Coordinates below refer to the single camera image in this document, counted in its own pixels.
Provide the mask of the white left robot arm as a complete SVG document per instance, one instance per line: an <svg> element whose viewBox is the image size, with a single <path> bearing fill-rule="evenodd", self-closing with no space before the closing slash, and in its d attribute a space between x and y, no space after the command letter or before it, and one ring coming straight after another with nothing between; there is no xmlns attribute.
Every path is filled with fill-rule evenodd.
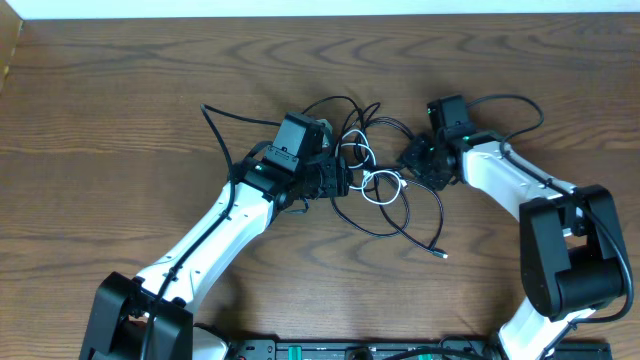
<svg viewBox="0 0 640 360"><path fill-rule="evenodd" d="M223 359L229 344L194 324L207 293L241 250L298 199L348 194L353 173L342 158L306 164L246 157L211 209L165 255L128 278L98 287L83 359Z"/></svg>

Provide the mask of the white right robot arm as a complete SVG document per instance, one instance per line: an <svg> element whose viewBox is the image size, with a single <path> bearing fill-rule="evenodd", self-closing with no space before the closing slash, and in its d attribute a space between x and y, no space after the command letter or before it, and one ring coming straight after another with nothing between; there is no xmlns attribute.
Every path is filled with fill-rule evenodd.
<svg viewBox="0 0 640 360"><path fill-rule="evenodd" d="M520 157L491 131L415 137L399 161L433 191L455 182L478 189L519 223L526 297L497 333L504 359L544 359L580 324L617 298L633 303L633 277L615 203L600 185L577 187Z"/></svg>

